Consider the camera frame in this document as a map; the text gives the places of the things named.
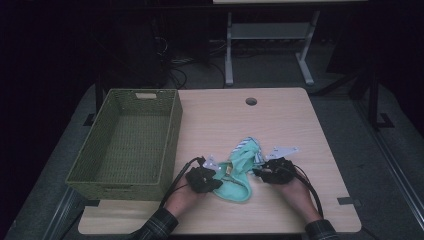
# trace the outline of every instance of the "plaid sleeve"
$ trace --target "plaid sleeve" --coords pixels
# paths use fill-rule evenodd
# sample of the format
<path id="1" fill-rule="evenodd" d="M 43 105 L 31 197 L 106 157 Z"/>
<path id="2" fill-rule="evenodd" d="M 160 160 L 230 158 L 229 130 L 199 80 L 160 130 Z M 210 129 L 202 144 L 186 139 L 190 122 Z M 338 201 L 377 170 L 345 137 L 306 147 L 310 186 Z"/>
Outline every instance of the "plaid sleeve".
<path id="1" fill-rule="evenodd" d="M 132 239 L 167 239 L 177 225 L 178 220 L 168 210 L 160 208 L 149 218 L 142 228 L 134 233 Z"/>
<path id="2" fill-rule="evenodd" d="M 340 239 L 328 220 L 311 222 L 305 227 L 310 240 L 337 240 Z"/>

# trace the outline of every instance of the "metal stand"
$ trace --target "metal stand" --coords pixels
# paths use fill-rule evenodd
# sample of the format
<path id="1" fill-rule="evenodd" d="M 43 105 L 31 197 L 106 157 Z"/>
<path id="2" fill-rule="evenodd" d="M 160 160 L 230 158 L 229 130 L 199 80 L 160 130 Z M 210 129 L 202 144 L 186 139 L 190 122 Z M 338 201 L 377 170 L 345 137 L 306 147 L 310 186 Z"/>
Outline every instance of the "metal stand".
<path id="1" fill-rule="evenodd" d="M 307 85 L 313 85 L 314 80 L 306 64 L 306 55 L 311 45 L 315 26 L 320 12 L 315 11 L 312 20 L 306 23 L 232 23 L 231 12 L 227 22 L 227 53 L 225 55 L 225 84 L 234 84 L 233 67 L 231 61 L 232 39 L 305 39 L 305 45 L 296 59 Z"/>

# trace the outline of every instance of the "dark background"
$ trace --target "dark background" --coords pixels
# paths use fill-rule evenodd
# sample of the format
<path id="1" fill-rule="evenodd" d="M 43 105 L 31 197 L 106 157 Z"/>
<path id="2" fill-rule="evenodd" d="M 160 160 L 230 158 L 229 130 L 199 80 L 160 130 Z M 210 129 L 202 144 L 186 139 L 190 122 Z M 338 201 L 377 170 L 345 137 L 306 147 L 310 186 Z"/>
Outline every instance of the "dark background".
<path id="1" fill-rule="evenodd" d="M 101 80 L 105 90 L 160 87 L 166 80 L 166 63 L 153 51 L 157 31 L 201 61 L 208 60 L 204 52 L 208 38 L 225 34 L 217 30 L 217 24 L 226 21 L 222 13 L 202 13 L 202 21 L 195 23 L 192 19 L 199 19 L 199 13 L 171 14 L 152 29 L 145 12 L 111 17 L 109 3 L 0 2 L 0 237 L 18 214 L 89 86 Z M 119 4 L 114 6 L 133 6 L 132 1 Z M 380 83 L 395 94 L 424 135 L 421 9 L 419 1 L 371 1 L 350 16 L 329 71 L 349 73 L 372 59 Z M 187 35 L 191 29 L 201 33 L 196 44 Z M 317 34 L 322 32 L 323 22 Z"/>

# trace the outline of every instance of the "wooden table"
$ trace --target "wooden table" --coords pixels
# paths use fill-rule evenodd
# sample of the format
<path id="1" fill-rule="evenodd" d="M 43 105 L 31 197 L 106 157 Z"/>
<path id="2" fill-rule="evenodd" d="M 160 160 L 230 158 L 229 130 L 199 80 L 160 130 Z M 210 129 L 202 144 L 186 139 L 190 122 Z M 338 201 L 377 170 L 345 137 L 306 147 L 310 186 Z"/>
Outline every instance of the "wooden table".
<path id="1" fill-rule="evenodd" d="M 274 146 L 298 146 L 288 159 L 300 166 L 315 187 L 325 218 L 338 232 L 357 232 L 361 223 L 349 197 L 308 95 L 302 88 L 179 91 L 183 117 L 174 175 L 197 156 L 218 161 L 245 137 L 259 140 L 264 154 Z M 255 106 L 245 100 L 253 97 Z M 213 193 L 180 219 L 174 234 L 301 233 L 304 223 L 268 184 L 249 176 L 252 197 L 233 203 Z M 140 228 L 158 202 L 100 201 L 86 207 L 82 234 L 126 234 Z"/>

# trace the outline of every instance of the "human hand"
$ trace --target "human hand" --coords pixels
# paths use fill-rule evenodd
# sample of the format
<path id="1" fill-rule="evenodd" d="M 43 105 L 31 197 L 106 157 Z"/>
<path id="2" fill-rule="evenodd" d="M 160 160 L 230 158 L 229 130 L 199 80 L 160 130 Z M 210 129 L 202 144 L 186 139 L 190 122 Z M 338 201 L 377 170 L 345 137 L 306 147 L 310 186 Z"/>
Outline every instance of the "human hand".
<path id="1" fill-rule="evenodd" d="M 175 189 L 177 190 L 166 201 L 165 208 L 176 218 L 206 196 L 206 193 L 194 192 L 188 184 L 185 175 L 178 181 Z"/>
<path id="2" fill-rule="evenodd" d="M 322 219 L 312 203 L 309 189 L 299 179 L 293 178 L 286 184 L 271 185 L 283 195 L 287 203 L 305 220 L 306 224 Z"/>

